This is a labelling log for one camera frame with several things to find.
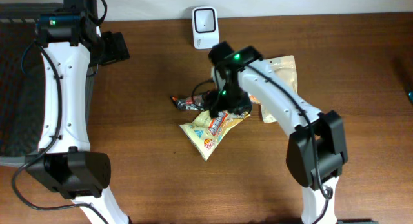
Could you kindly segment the yellow snack chip bag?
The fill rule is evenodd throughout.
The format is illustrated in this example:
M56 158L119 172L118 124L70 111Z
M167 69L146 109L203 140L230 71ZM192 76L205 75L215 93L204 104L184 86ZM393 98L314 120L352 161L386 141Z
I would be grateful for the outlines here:
M193 122L180 125L180 128L207 161L225 135L249 116L247 112L237 115L223 111L216 118L211 118L210 112L204 111Z

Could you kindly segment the black red snack packet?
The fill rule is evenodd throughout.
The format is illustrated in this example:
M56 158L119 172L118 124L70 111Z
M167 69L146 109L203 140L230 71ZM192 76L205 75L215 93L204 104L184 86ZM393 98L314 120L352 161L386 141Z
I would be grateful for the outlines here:
M186 98L179 99L178 97L171 96L171 101L173 105L181 111L206 111L208 110L208 106L205 103L205 95L198 94Z

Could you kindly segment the beige kraft paper pouch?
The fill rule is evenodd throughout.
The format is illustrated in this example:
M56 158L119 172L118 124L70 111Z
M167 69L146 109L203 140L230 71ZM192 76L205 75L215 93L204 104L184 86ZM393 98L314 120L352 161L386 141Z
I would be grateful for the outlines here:
M272 59L266 59L270 64L272 71L281 78L295 93L297 93L297 70L296 62L293 55L275 57ZM261 111L261 118L264 123L275 123L276 118L265 108L261 102L256 99L252 94L248 93L252 103L258 104Z

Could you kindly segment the teal mouthwash bottle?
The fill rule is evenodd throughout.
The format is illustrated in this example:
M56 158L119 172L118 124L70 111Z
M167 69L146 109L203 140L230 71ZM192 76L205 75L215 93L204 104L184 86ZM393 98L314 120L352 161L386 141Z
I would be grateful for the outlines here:
M413 104L413 89L411 85L407 87L407 96L410 103Z

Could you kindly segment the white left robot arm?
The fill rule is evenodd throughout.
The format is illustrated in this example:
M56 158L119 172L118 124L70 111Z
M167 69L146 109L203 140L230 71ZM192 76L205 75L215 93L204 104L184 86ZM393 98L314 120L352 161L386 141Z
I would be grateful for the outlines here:
M80 208L92 223L130 223L110 190L108 155L92 152L86 129L86 85L99 66L128 59L121 33L101 32L104 0L63 0L40 16L35 46L45 68L45 114L37 154L22 169Z

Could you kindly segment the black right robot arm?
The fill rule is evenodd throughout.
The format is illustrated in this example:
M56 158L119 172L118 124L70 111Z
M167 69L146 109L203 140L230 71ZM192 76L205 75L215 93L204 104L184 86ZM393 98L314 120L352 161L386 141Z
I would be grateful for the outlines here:
M298 96L253 46L236 52L222 42L208 58L217 88L206 102L210 116L250 112L254 96L288 137L286 164L303 188L302 223L337 223L336 186L348 161L341 116L323 113Z

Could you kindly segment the white barcode scanner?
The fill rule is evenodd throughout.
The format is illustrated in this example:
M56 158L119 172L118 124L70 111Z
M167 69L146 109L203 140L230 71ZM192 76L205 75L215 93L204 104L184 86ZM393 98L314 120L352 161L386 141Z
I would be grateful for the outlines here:
M210 6L195 7L192 10L192 32L194 48L210 49L219 43L217 11Z

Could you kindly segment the grey plastic mesh basket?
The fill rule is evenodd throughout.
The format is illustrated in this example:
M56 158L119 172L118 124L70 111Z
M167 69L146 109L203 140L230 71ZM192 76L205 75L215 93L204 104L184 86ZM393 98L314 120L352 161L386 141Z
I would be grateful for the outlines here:
M45 68L35 46L41 15L59 3L1 5L1 164L18 167L36 154L45 114ZM86 85L86 124L94 78Z

